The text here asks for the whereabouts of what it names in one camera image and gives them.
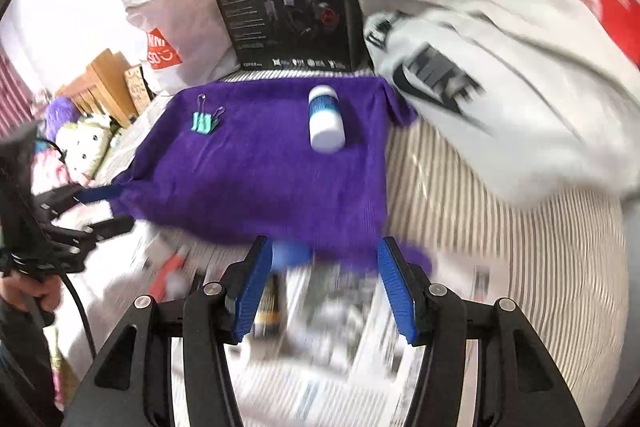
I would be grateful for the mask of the left hand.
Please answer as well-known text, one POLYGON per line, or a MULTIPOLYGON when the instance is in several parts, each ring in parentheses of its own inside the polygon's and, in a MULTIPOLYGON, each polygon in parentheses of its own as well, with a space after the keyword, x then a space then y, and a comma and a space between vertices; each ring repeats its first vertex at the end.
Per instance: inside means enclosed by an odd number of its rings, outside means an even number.
POLYGON ((38 282, 20 272, 12 272, 2 277, 1 298, 6 303, 21 311, 27 311, 25 296, 38 299, 44 311, 54 312, 62 300, 62 281, 57 275, 51 275, 38 282))

